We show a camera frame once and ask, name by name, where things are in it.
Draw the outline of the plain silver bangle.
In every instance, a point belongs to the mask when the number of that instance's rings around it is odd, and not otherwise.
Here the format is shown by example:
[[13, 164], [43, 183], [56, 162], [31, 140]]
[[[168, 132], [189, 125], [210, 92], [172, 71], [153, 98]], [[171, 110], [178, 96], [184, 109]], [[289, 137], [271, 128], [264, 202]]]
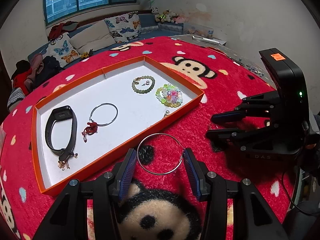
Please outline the plain silver bangle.
[[149, 174], [166, 176], [175, 173], [183, 161], [185, 146], [173, 135], [153, 133], [137, 146], [137, 163]]

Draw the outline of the silver bangle red charm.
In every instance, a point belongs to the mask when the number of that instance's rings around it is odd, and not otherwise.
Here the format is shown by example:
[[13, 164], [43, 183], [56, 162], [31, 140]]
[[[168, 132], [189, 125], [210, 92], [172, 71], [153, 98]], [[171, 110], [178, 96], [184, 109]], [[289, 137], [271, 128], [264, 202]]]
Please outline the silver bangle red charm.
[[118, 108], [116, 105], [105, 102], [98, 106], [95, 106], [90, 115], [88, 122], [81, 132], [84, 142], [87, 142], [89, 136], [97, 134], [98, 129], [101, 127], [106, 127], [115, 122], [118, 117]]

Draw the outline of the black smart band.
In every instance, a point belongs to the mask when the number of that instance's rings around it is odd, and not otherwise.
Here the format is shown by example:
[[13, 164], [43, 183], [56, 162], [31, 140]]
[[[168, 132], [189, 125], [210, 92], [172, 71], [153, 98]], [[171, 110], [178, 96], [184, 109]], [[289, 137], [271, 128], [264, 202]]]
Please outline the black smart band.
[[49, 149], [59, 157], [59, 162], [66, 162], [74, 153], [77, 118], [70, 106], [62, 106], [52, 110], [45, 128], [45, 141]]

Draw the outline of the red monkey print blanket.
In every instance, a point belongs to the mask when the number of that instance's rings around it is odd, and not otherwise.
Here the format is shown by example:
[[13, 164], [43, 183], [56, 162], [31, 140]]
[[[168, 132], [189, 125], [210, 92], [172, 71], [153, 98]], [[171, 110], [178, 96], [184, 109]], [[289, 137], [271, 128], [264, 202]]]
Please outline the red monkey print blanket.
[[[54, 198], [41, 194], [31, 156], [31, 108], [42, 98], [102, 67], [132, 57], [148, 57], [173, 67], [183, 59], [204, 64], [215, 77], [201, 77], [206, 84], [202, 102], [171, 124], [165, 134], [152, 139], [158, 150], [175, 149], [172, 137], [190, 147], [197, 159], [230, 180], [249, 177], [273, 212], [283, 221], [293, 192], [294, 178], [266, 161], [242, 160], [214, 152], [205, 133], [213, 114], [232, 110], [242, 98], [271, 91], [271, 86], [221, 52], [167, 37], [151, 38], [125, 51], [104, 51], [79, 62], [47, 81], [24, 99], [4, 121], [6, 139], [1, 156], [1, 218], [14, 239], [32, 239]], [[199, 239], [205, 203], [193, 196], [183, 168], [167, 176], [154, 176], [136, 168], [130, 196], [121, 206], [126, 239]]]

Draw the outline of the orange shallow box tray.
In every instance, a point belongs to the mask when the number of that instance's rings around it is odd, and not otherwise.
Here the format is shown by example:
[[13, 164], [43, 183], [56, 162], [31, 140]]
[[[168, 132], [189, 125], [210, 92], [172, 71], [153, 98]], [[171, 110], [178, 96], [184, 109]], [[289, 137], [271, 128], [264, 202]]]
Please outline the orange shallow box tray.
[[93, 71], [39, 101], [31, 146], [39, 190], [55, 196], [197, 105], [203, 90], [139, 56]]

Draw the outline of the clear storage box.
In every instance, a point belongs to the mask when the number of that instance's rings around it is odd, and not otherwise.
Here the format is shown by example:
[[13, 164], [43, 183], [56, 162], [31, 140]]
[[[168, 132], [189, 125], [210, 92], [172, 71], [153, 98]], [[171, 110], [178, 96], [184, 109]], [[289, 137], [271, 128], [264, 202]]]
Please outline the clear storage box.
[[187, 22], [183, 24], [183, 33], [198, 35], [205, 38], [213, 38], [214, 29], [207, 26]]

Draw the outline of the plush toys group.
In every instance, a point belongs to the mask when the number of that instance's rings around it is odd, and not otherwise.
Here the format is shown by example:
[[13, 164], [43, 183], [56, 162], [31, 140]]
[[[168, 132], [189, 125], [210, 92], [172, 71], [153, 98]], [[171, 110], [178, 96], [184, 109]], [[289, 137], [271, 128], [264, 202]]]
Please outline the plush toys group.
[[171, 10], [165, 10], [160, 13], [157, 7], [152, 7], [151, 13], [154, 15], [157, 23], [182, 24], [185, 22], [184, 17], [179, 16], [176, 12]]

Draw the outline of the yellow toy truck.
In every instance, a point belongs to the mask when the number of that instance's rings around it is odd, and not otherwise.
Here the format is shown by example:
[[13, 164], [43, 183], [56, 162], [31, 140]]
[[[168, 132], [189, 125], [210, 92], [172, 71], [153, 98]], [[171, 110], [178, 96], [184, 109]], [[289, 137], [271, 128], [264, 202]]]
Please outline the yellow toy truck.
[[93, 54], [94, 54], [93, 50], [91, 49], [90, 51], [87, 51], [87, 52], [84, 52], [83, 54], [81, 54], [80, 58], [82, 60], [84, 60], [84, 59], [87, 59], [87, 58], [93, 56]]

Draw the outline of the pile of clothes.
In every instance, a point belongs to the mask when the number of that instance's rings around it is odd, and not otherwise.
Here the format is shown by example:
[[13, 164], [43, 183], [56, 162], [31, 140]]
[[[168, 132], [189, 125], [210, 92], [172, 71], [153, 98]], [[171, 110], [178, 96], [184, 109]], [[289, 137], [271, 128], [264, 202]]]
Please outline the pile of clothes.
[[55, 57], [36, 54], [31, 61], [21, 60], [16, 63], [16, 70], [11, 76], [12, 89], [20, 88], [27, 96], [63, 70]]

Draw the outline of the right butterfly pillow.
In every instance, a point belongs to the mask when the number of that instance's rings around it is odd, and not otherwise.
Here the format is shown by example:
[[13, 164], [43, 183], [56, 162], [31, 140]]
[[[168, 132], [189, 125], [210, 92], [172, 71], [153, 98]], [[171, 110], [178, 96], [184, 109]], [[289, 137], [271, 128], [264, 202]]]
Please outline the right butterfly pillow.
[[116, 43], [126, 43], [136, 39], [142, 32], [138, 11], [104, 19]]

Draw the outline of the butterfly pillow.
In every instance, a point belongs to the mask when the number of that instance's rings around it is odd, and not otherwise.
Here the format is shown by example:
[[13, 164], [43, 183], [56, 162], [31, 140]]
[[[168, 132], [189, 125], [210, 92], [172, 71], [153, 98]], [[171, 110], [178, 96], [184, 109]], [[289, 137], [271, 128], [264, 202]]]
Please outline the butterfly pillow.
[[136, 39], [142, 32], [138, 11], [104, 19], [116, 43], [126, 43]]
[[70, 37], [67, 33], [60, 35], [48, 44], [46, 53], [43, 54], [43, 59], [47, 56], [56, 58], [62, 68], [80, 58], [78, 51], [71, 45]]

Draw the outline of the left butterfly pillow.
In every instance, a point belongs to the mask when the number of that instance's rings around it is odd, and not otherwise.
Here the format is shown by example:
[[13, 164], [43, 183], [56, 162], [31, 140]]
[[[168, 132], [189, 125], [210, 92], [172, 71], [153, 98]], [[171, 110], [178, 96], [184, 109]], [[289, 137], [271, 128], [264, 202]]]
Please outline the left butterfly pillow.
[[48, 44], [46, 53], [43, 54], [43, 59], [47, 56], [56, 58], [62, 68], [80, 58], [78, 51], [71, 45], [70, 37], [67, 33], [60, 35]]

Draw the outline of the blue sofa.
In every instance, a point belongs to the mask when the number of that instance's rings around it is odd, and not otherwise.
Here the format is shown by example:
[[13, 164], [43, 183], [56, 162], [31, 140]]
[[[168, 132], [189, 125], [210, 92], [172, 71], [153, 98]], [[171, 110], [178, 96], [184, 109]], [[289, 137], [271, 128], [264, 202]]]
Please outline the blue sofa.
[[[140, 23], [142, 26], [142, 32], [136, 39], [129, 41], [129, 42], [126, 42], [126, 43], [115, 43], [109, 47], [94, 51], [93, 53], [97, 54], [99, 52], [110, 50], [112, 48], [115, 48], [115, 47], [121, 46], [121, 45], [127, 46], [130, 42], [139, 42], [139, 41], [146, 39], [146, 38], [157, 37], [157, 36], [180, 35], [182, 33], [182, 29], [183, 29], [182, 24], [157, 23], [155, 21], [155, 17], [153, 14], [139, 14], [138, 13], [138, 15], [139, 15]], [[74, 35], [76, 35], [77, 33], [83, 31], [84, 29], [86, 29], [92, 25], [94, 25], [94, 24], [86, 25], [86, 26], [80, 26], [78, 24], [78, 27], [74, 31], [66, 32], [66, 33], [68, 34], [68, 36], [71, 39]], [[51, 41], [48, 41], [45, 45], [43, 45], [39, 49], [35, 50], [32, 54], [30, 54], [28, 56], [27, 61], [31, 61], [33, 56], [35, 56], [36, 54], [41, 54], [41, 55], [45, 54], [46, 49], [48, 47], [48, 44]], [[75, 63], [78, 63], [81, 60], [82, 60], [81, 58], [78, 58], [77, 60], [74, 60], [73, 62], [71, 62], [70, 64], [65, 66], [63, 69], [65, 69], [66, 67], [69, 67]], [[47, 84], [48, 84], [48, 81], [45, 82], [44, 84], [42, 84], [41, 86], [45, 86]], [[10, 110], [10, 111], [13, 110], [14, 107], [16, 106], [16, 104], [18, 104], [24, 98], [25, 98], [25, 95], [22, 93], [22, 90], [20, 88], [12, 90], [10, 97], [9, 97], [9, 100], [8, 100], [8, 103], [7, 103], [8, 110]]]

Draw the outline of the beige cushion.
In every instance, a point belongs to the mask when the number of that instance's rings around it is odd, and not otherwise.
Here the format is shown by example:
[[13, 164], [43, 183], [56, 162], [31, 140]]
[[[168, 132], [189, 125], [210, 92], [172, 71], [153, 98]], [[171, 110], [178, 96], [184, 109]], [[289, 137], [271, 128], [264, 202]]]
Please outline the beige cushion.
[[70, 39], [70, 44], [79, 54], [89, 53], [90, 50], [97, 51], [115, 43], [104, 20], [84, 29]]

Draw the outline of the red clothing on sill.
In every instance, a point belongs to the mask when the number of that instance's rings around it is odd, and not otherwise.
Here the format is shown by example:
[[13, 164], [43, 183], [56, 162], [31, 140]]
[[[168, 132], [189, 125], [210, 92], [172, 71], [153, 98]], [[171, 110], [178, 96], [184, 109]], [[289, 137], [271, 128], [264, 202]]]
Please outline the red clothing on sill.
[[54, 40], [63, 33], [74, 31], [78, 27], [78, 24], [78, 22], [68, 21], [53, 26], [48, 34], [48, 40]]

